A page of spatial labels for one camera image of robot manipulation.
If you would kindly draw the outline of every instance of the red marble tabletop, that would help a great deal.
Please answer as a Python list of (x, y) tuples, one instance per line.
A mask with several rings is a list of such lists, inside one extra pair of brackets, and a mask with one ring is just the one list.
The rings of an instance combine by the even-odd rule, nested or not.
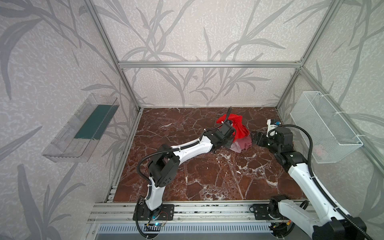
[[(137, 162), (155, 152), (161, 144), (176, 145), (196, 139), (204, 128), (216, 126), (227, 108), (147, 108), (144, 109), (128, 155), (115, 202), (135, 202), (146, 196), (147, 182), (136, 173)], [(243, 116), (250, 131), (266, 132), (266, 120), (279, 118), (275, 108), (233, 108)], [(142, 165), (146, 171), (147, 162)], [(179, 167), (163, 201), (188, 200), (266, 200), (286, 194), (302, 199), (296, 182), (265, 148), (253, 145), (241, 153), (221, 148), (216, 154), (201, 154)]]

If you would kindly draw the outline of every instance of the wall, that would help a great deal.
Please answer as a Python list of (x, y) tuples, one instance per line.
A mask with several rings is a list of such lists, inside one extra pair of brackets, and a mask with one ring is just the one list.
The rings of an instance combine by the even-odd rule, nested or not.
[[(136, 115), (82, 1), (0, 3), (0, 239), (78, 239)], [(87, 163), (41, 155), (90, 93), (120, 107)]]
[[(94, 0), (119, 61), (297, 61), (330, 2)], [(290, 73), (125, 69), (143, 106), (270, 106)]]
[[(383, 153), (384, 2), (344, 1), (305, 67)], [(279, 109), (284, 123), (302, 91), (299, 77)], [(307, 149), (296, 139), (296, 148)], [(384, 180), (361, 149), (340, 162), (317, 164), (315, 174), (374, 239), (384, 234)]]

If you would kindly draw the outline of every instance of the clear plastic tray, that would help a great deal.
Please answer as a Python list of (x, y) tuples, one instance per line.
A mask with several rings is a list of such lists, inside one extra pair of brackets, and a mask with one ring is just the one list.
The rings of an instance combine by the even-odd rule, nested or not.
[(118, 107), (117, 97), (91, 93), (43, 156), (54, 162), (87, 162)]

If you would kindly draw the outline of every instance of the vent grille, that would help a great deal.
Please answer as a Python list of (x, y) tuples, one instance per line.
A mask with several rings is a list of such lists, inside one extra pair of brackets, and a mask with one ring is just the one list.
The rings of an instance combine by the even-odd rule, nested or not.
[[(167, 223), (164, 227), (149, 227), (150, 233), (269, 233), (270, 223)], [(145, 225), (141, 230), (147, 232)], [(134, 223), (100, 224), (98, 233), (137, 233)]]

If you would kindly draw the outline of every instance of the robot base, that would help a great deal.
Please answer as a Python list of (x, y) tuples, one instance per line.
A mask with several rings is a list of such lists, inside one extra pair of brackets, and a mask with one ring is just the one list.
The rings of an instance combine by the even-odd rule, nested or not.
[[(148, 221), (149, 220), (148, 215), (144, 213), (144, 211), (145, 211), (144, 206), (146, 206), (146, 205), (145, 204), (139, 205), (137, 207), (137, 220), (138, 221)], [(173, 220), (174, 210), (175, 210), (175, 205), (173, 205), (173, 204), (161, 205), (160, 211), (162, 213), (160, 213), (159, 217), (154, 221), (162, 221), (162, 220), (171, 221), (171, 220)]]

